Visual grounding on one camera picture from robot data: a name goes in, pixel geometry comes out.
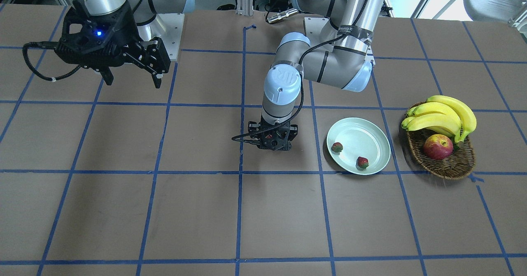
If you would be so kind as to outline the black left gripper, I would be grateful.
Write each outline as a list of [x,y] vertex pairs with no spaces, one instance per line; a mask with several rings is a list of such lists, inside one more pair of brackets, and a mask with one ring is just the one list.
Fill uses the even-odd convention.
[[[298,134],[298,125],[288,123],[263,133],[260,131],[269,127],[270,125],[264,120],[261,120],[260,123],[249,122],[248,133],[256,133],[250,137],[249,143],[256,145],[260,150],[290,150],[291,143]],[[267,134],[273,135],[273,139],[266,139]]]

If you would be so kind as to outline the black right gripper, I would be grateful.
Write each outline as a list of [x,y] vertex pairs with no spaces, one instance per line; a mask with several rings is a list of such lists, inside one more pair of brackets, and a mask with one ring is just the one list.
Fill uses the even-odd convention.
[[107,86],[114,81],[110,67],[132,63],[149,72],[155,88],[160,89],[171,64],[161,38],[142,40],[130,6],[88,18],[71,7],[54,52],[66,63],[100,71]]

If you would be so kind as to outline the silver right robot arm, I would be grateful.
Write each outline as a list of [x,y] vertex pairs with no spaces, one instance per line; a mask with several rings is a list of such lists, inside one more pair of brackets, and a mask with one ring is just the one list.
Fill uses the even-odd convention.
[[75,66],[92,69],[113,83],[111,68],[134,64],[149,72],[158,89],[170,69],[166,29],[154,29],[162,14],[192,12],[195,0],[68,0],[54,47],[58,57]]

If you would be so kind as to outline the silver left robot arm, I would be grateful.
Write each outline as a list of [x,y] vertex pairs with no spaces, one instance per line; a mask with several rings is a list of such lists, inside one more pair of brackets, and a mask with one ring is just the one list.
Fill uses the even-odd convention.
[[327,19],[317,41],[306,34],[286,34],[264,82],[261,118],[247,132],[232,137],[261,150],[291,148],[298,134],[292,124],[304,104],[305,80],[352,92],[367,86],[373,62],[367,50],[384,0],[292,0],[300,12]]

